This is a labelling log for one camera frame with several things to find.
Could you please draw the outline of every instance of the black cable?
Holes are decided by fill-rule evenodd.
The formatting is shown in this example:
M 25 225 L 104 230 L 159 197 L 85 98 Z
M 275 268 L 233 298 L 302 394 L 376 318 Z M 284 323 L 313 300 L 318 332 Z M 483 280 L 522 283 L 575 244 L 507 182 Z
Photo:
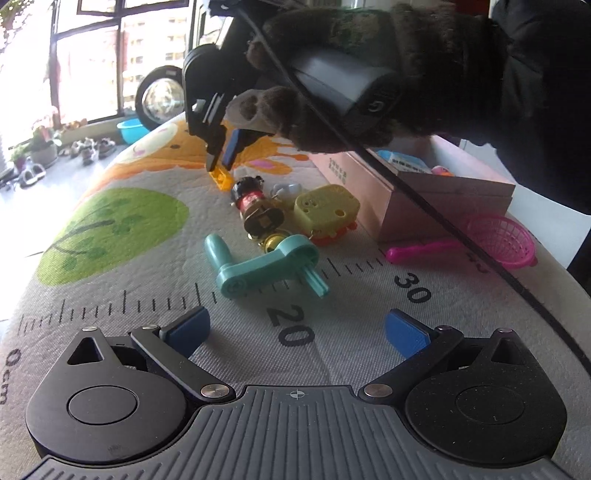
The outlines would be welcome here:
M 240 17 L 252 28 L 257 36 L 257 40 L 261 42 L 270 59 L 273 61 L 277 69 L 289 82 L 291 87 L 296 90 L 306 101 L 306 104 L 310 109 L 322 120 L 322 122 L 338 137 L 341 142 L 351 151 L 354 151 L 360 156 L 363 161 L 370 166 L 372 169 L 378 172 L 383 178 L 390 182 L 396 189 L 403 192 L 412 202 L 417 205 L 423 212 L 431 216 L 436 220 L 447 232 L 456 237 L 464 246 L 475 253 L 488 267 L 494 270 L 499 276 L 505 280 L 509 286 L 515 290 L 521 298 L 523 298 L 543 319 L 544 321 L 554 330 L 556 335 L 567 345 L 567 347 L 577 357 L 589 377 L 591 377 L 591 360 L 579 346 L 576 340 L 571 334 L 564 328 L 564 326 L 550 313 L 550 311 L 544 307 L 544 305 L 527 289 L 525 288 L 517 278 L 515 278 L 505 267 L 499 262 L 492 258 L 485 250 L 483 250 L 478 244 L 476 244 L 470 237 L 464 232 L 457 228 L 453 223 L 447 220 L 439 211 L 426 201 L 421 194 L 417 193 L 410 185 L 404 180 L 394 174 L 386 165 L 382 164 L 377 158 L 370 154 L 361 143 L 353 138 L 349 133 L 341 126 L 329 118 L 322 109 L 320 109 L 313 99 L 312 95 L 304 85 L 296 78 L 296 76 L 283 64 L 283 62 L 277 57 L 273 48 L 271 47 L 269 40 L 261 28 L 249 17 L 249 15 L 241 8 L 236 9 Z

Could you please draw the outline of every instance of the pink box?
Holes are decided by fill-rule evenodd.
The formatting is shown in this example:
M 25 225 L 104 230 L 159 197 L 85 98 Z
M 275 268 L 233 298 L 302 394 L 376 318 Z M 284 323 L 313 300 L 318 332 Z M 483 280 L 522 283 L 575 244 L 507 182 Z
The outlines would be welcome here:
M 511 203 L 513 183 L 441 137 L 396 139 L 388 149 L 454 172 L 455 177 L 444 177 L 399 171 L 382 161 L 457 226 L 467 215 L 504 215 Z M 356 154 L 312 154 L 310 158 L 329 182 L 344 185 L 359 199 L 358 221 L 373 239 L 387 242 L 448 235 Z

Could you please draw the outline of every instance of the pink plastic stick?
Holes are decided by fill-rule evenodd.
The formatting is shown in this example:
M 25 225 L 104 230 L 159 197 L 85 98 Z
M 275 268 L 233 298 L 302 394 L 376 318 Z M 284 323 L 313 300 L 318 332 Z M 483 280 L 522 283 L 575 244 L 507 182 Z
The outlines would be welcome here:
M 457 240 L 441 240 L 427 245 L 413 245 L 412 247 L 392 247 L 386 253 L 386 260 L 390 263 L 399 263 L 407 258 L 417 255 L 437 253 L 450 248 L 460 247 L 462 244 Z

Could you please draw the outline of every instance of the teal plastic crank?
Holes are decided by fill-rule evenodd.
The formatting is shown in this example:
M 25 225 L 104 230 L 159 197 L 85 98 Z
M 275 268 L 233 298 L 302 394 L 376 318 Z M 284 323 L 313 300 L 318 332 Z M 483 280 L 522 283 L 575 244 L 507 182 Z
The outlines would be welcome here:
M 291 235 L 272 252 L 242 263 L 234 263 L 228 245 L 215 233 L 205 239 L 205 251 L 217 271 L 217 287 L 228 299 L 242 297 L 247 290 L 297 277 L 319 297 L 330 291 L 314 270 L 319 259 L 318 248 L 304 235 Z

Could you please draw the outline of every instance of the green tree print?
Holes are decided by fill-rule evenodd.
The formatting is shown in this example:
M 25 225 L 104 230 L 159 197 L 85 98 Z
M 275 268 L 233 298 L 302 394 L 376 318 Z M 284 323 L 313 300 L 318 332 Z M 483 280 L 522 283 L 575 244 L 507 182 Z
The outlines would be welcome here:
M 59 285 L 110 270 L 173 236 L 188 215 L 184 203 L 153 190 L 99 192 L 47 248 L 37 277 Z

